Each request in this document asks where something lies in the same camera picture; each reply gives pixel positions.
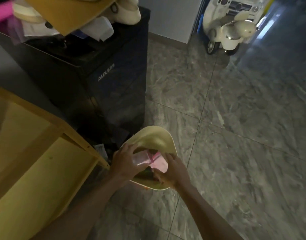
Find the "toy scooter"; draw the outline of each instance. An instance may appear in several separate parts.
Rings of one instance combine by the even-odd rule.
[[[247,20],[248,16],[248,11],[240,11],[234,17],[224,16],[215,20],[206,34],[209,38],[206,52],[209,55],[215,54],[222,45],[227,55],[234,55],[240,43],[258,30],[255,23]]]

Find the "marble floor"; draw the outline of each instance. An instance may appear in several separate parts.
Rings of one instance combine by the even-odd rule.
[[[306,240],[306,13],[277,0],[232,57],[149,41],[145,125],[173,136],[192,183],[244,238]],[[202,239],[177,192],[129,183],[93,239]]]

